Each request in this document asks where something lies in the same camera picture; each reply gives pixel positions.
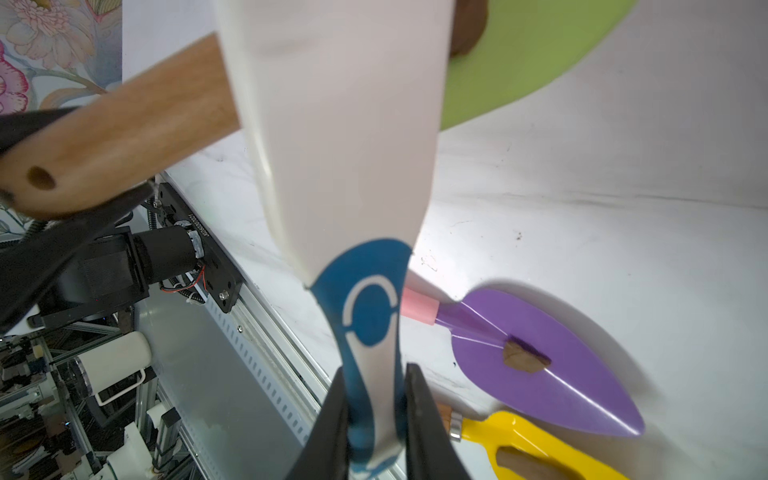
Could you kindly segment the white blue brush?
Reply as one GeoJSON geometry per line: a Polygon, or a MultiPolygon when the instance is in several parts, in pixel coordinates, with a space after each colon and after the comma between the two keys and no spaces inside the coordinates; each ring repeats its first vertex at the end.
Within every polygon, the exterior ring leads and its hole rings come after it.
{"type": "Polygon", "coordinates": [[[218,1],[218,35],[275,244],[342,359],[350,473],[406,441],[399,317],[429,204],[450,1],[218,1]]]}

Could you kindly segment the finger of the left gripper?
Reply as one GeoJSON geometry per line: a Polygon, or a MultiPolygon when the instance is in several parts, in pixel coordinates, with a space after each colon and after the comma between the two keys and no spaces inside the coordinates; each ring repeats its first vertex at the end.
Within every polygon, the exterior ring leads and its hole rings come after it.
{"type": "Polygon", "coordinates": [[[77,107],[19,112],[0,117],[0,154],[4,155],[51,123],[77,110],[77,107]]]}
{"type": "Polygon", "coordinates": [[[1,331],[9,332],[84,246],[155,193],[146,182],[1,253],[1,331]]]}

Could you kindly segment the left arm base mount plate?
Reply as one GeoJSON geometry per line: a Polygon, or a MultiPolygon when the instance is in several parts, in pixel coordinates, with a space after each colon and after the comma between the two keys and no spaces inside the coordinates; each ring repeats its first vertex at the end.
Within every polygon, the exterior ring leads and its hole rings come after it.
{"type": "Polygon", "coordinates": [[[223,245],[170,183],[160,183],[152,202],[158,228],[180,227],[186,231],[199,269],[198,286],[208,293],[223,313],[237,301],[244,277],[223,245]]]}

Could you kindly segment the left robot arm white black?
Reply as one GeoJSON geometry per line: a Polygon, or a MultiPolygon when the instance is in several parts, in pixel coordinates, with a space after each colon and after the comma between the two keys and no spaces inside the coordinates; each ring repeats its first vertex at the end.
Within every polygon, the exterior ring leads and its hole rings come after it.
{"type": "Polygon", "coordinates": [[[203,280],[205,250],[192,227],[134,234],[120,222],[158,190],[144,182],[61,222],[34,222],[1,246],[1,334],[56,329],[100,318],[149,294],[152,284],[187,272],[203,280]]]}

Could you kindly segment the green trowel wooden handle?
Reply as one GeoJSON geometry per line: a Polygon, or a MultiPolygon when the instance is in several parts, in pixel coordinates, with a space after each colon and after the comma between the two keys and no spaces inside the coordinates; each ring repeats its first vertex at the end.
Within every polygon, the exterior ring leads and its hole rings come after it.
{"type": "MultiPolygon", "coordinates": [[[[442,127],[544,87],[631,9],[629,1],[459,2],[442,127]]],[[[238,127],[217,38],[207,35],[1,155],[1,201],[34,218],[64,218],[238,127]]]]}

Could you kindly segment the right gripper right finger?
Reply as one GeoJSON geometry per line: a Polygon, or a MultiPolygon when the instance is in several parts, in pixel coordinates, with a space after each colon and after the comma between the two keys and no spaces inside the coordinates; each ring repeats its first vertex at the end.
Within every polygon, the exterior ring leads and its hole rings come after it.
{"type": "Polygon", "coordinates": [[[470,480],[456,455],[421,368],[408,363],[406,466],[411,480],[470,480]]]}

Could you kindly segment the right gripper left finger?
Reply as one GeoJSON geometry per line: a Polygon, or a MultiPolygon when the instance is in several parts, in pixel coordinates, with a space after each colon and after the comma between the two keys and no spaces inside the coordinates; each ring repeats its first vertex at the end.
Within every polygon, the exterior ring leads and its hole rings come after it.
{"type": "Polygon", "coordinates": [[[310,436],[286,480],[347,480],[348,418],[345,382],[339,368],[310,436]]]}

